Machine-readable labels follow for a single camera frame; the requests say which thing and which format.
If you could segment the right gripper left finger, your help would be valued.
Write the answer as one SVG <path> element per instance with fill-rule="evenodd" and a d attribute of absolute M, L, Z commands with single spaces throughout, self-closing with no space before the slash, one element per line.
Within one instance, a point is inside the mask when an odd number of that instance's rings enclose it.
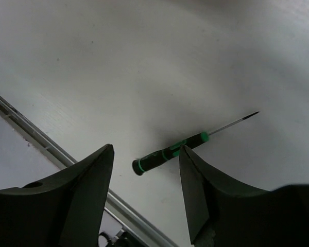
<path fill-rule="evenodd" d="M 0 190 L 0 246 L 97 246 L 111 144 L 22 188 Z"/>

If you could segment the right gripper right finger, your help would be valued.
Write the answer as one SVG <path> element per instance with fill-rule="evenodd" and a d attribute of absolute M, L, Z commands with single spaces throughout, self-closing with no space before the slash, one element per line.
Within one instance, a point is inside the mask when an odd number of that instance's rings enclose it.
<path fill-rule="evenodd" d="M 309 246 L 309 185 L 262 190 L 223 173 L 186 146 L 179 166 L 192 245 Z"/>

